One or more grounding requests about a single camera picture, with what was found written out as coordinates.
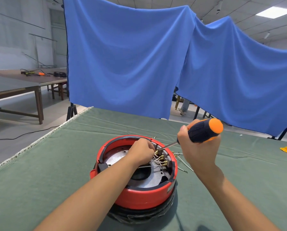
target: jeans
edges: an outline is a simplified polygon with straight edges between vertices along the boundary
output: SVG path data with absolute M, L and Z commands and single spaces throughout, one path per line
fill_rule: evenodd
M 190 101 L 189 101 L 189 100 L 184 99 L 183 105 L 182 105 L 182 107 L 181 107 L 181 109 L 180 109 L 180 110 L 181 110 L 181 111 L 183 111 L 183 112 L 186 112 L 186 111 L 188 110 L 189 103 L 190 103 Z

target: floor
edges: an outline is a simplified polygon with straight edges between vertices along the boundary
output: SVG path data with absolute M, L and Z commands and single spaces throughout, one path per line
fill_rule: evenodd
M 48 92 L 46 87 L 42 87 L 42 101 L 44 108 L 44 121 L 42 125 L 39 125 L 38 120 L 32 117 L 19 116 L 14 114 L 0 113 L 0 139 L 16 138 L 22 134 L 28 132 L 34 132 L 44 130 L 28 135 L 24 135 L 15 140 L 0 140 L 0 163 L 6 159 L 12 157 L 17 152 L 27 147 L 53 128 L 59 126 L 66 121 L 67 109 L 70 105 L 68 99 L 61 101 L 60 97 L 56 94 L 56 99 L 53 100 L 51 92 Z M 0 100 L 0 107 L 4 109 L 10 109 L 21 112 L 36 113 L 36 104 L 34 93 L 23 94 L 11 98 Z M 76 105 L 78 113 L 82 112 L 85 107 Z M 172 102 L 171 114 L 169 120 L 190 123 L 195 115 L 197 107 L 190 105 L 188 112 L 185 116 L 181 116 L 178 110 L 175 110 L 175 102 Z M 204 111 L 200 109 L 198 118 L 203 117 Z M 269 135 L 248 131 L 236 127 L 230 127 L 225 125 L 226 131 L 237 132 L 240 134 L 255 135 L 260 137 L 269 137 Z

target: screwdriver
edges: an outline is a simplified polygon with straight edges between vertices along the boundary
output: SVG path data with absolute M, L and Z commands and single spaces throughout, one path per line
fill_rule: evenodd
M 193 143 L 203 143 L 215 139 L 223 131 L 223 124 L 216 118 L 204 119 L 192 125 L 188 130 L 188 136 Z M 164 150 L 175 144 L 180 144 L 177 139 L 176 142 L 164 146 L 157 151 Z

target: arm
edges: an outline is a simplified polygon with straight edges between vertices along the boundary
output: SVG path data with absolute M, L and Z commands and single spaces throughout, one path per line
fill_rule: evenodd
M 135 170 L 148 163 L 154 152 L 151 142 L 139 139 L 124 158 L 67 198 L 35 231 L 96 230 Z
M 225 178 L 215 165 L 220 145 L 220 136 L 205 143 L 192 143 L 188 137 L 188 128 L 197 123 L 194 120 L 182 126 L 178 133 L 184 158 L 211 193 L 215 202 L 233 230 L 279 230 L 261 213 L 241 192 Z

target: ceiling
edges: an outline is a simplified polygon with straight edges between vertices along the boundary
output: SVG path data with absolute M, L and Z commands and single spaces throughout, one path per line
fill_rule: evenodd
M 188 5 L 205 24 L 230 16 L 236 25 L 253 39 L 267 43 L 287 38 L 287 15 L 276 19 L 256 16 L 272 6 L 287 8 L 287 0 L 223 0 L 220 12 L 215 6 L 220 0 L 108 0 L 138 9 L 163 9 Z

